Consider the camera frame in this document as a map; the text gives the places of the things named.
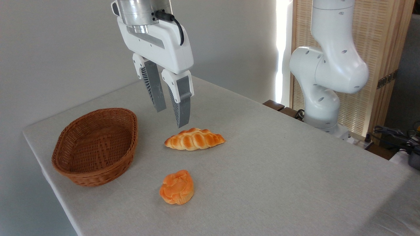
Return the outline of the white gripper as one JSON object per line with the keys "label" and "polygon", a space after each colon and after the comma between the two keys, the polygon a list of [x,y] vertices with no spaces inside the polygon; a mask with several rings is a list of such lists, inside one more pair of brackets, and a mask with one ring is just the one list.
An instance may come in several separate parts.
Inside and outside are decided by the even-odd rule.
{"label": "white gripper", "polygon": [[188,124],[191,97],[195,94],[189,71],[194,59],[185,28],[182,28],[184,41],[180,45],[179,28],[173,22],[161,20],[148,25],[148,33],[134,33],[121,17],[117,17],[117,23],[126,46],[134,52],[132,59],[138,78],[144,81],[156,111],[166,109],[158,64],[165,68],[162,79],[169,88],[177,126]]}

